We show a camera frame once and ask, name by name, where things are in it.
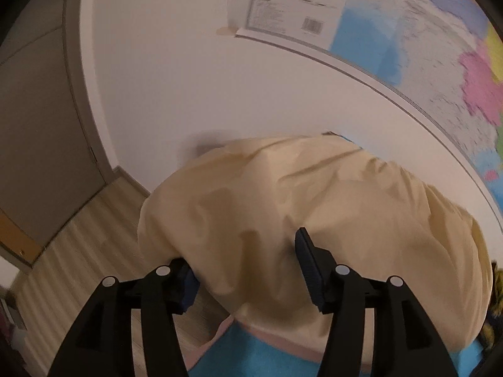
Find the pink region on map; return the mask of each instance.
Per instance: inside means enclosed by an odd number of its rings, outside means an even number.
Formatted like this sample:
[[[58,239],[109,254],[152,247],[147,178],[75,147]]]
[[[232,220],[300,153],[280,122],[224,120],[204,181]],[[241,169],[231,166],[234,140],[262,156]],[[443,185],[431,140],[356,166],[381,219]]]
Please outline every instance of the pink region on map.
[[[489,123],[500,126],[503,84],[493,79],[487,46],[479,41],[477,51],[461,54],[459,63],[465,68],[465,82],[461,89],[468,111],[474,114],[476,109],[480,109]]]
[[[496,170],[489,170],[484,174],[485,181],[495,181],[500,177]]]

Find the wooden floor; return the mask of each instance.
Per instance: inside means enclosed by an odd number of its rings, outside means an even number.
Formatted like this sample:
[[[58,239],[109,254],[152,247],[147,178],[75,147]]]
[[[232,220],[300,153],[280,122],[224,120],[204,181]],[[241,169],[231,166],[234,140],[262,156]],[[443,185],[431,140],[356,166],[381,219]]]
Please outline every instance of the wooden floor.
[[[103,189],[61,230],[33,270],[15,289],[17,305],[28,329],[29,371],[47,374],[75,317],[106,276],[120,281],[145,276],[150,267],[136,239],[145,197],[123,177]],[[182,351],[209,340],[226,311],[203,289],[183,316],[175,316]],[[136,376],[144,376],[139,311],[132,314]]]

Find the wooden door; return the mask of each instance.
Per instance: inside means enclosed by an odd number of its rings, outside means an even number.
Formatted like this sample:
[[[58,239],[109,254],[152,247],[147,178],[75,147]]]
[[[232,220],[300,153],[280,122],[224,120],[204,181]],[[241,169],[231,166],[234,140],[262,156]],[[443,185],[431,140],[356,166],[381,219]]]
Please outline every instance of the wooden door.
[[[104,185],[75,110],[62,29],[0,65],[0,209],[45,245]]]
[[[0,243],[29,264],[32,264],[42,252],[42,247],[21,231],[2,211],[0,211]]]

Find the blue mat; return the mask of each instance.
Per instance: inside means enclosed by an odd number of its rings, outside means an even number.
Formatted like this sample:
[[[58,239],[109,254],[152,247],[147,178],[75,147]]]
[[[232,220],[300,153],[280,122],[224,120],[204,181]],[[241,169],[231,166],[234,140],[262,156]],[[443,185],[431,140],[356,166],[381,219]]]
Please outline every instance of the blue mat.
[[[468,377],[481,360],[474,342],[451,355],[460,377]],[[319,364],[278,350],[234,323],[189,371],[190,377],[316,377]]]

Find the door frame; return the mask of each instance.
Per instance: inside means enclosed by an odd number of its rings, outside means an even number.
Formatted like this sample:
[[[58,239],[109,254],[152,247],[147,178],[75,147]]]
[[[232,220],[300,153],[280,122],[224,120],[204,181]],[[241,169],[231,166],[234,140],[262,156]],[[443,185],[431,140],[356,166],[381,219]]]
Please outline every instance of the door frame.
[[[91,156],[96,161],[98,170],[105,183],[110,184],[115,174],[103,147],[96,122],[92,116],[91,105],[87,95],[84,69],[82,68],[80,48],[80,1],[64,0],[63,4],[63,50],[65,56],[66,74],[68,76],[71,95],[74,99],[80,125],[84,131]]]
[[[42,252],[40,255],[42,255],[45,251],[45,247],[42,248]],[[20,256],[17,256],[14,254],[10,249],[8,249],[6,246],[3,244],[0,245],[0,256],[5,259],[8,263],[13,264],[17,269],[19,269],[21,272],[28,273],[32,269],[32,264],[30,264],[28,261],[25,261],[23,258]]]

